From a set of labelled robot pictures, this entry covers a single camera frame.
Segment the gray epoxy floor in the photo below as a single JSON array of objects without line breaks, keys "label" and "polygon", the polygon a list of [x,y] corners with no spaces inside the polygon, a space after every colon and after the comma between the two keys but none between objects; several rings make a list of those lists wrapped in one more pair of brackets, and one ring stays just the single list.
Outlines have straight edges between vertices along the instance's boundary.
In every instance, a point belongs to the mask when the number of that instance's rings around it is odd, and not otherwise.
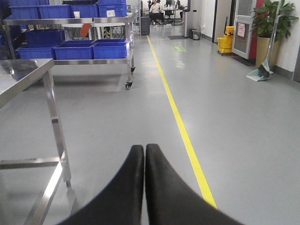
[{"label": "gray epoxy floor", "polygon": [[[217,54],[207,40],[169,40],[180,27],[152,27],[151,40],[218,207],[247,225],[300,222],[300,85]],[[174,52],[179,45],[187,52]],[[134,85],[125,65],[55,67],[56,96],[73,191],[60,184],[45,224],[88,203],[109,182],[133,144],[158,143],[200,193],[147,38],[135,39]],[[41,86],[0,110],[0,159],[56,156]],[[53,168],[2,171],[15,224],[22,224]],[[142,224],[147,225],[143,205]]]}]

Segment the caster wheel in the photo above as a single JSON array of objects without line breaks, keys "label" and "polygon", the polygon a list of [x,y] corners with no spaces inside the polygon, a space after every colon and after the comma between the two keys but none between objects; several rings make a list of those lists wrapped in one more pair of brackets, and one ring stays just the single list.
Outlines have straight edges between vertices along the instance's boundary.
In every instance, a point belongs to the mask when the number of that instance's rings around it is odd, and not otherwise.
[{"label": "caster wheel", "polygon": [[127,83],[125,84],[125,88],[126,88],[127,90],[129,90],[129,89],[131,88],[131,86],[132,86],[132,82],[127,82]]},{"label": "caster wheel", "polygon": [[135,67],[131,67],[130,73],[133,74],[134,71],[135,71]]}]

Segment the green leaves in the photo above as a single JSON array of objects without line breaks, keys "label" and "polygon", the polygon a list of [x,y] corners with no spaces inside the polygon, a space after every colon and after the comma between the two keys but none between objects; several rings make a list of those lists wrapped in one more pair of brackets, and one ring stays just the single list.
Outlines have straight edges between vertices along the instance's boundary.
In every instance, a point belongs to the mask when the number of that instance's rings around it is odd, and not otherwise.
[{"label": "green leaves", "polygon": [[[291,27],[291,22],[298,20],[298,17],[290,16],[290,13],[295,9],[294,3],[286,3],[281,1],[282,7],[279,14],[282,15],[278,21],[277,27],[277,37],[276,39],[282,39],[283,37],[288,38],[291,33],[289,28]],[[253,17],[252,30],[253,35],[270,38],[272,35],[276,10],[278,6],[278,1],[272,2],[271,0],[266,0],[262,7],[256,7],[253,9],[255,15]]]}]

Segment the potted plant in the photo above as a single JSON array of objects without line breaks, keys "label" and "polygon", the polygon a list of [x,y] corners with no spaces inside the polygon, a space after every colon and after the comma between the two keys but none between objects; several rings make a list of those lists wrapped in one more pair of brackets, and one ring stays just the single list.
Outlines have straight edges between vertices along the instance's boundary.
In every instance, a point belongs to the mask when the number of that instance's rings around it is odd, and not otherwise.
[{"label": "potted plant", "polygon": [[[272,2],[271,0],[266,0],[262,7],[254,8],[255,15],[253,17],[252,30],[253,34],[258,37],[256,67],[259,67],[266,57],[275,23],[278,3],[278,1]],[[283,38],[288,38],[291,35],[291,24],[293,21],[298,20],[298,17],[290,15],[290,13],[295,9],[294,3],[289,2],[285,4],[285,0],[282,0],[281,4],[282,6],[279,12],[281,17],[278,21],[274,49],[271,55],[271,68],[276,64],[281,40]]]}]

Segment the floor mat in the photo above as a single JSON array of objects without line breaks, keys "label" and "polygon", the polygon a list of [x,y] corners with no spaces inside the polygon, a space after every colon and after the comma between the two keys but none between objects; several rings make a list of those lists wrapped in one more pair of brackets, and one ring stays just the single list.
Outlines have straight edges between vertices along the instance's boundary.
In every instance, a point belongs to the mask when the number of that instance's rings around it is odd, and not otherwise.
[{"label": "floor mat", "polygon": [[182,39],[188,39],[187,37],[183,36],[168,36],[170,40],[182,40]]},{"label": "floor mat", "polygon": [[237,60],[240,63],[243,63],[245,66],[255,66],[255,60],[246,60],[240,56],[232,56],[233,59]]}]

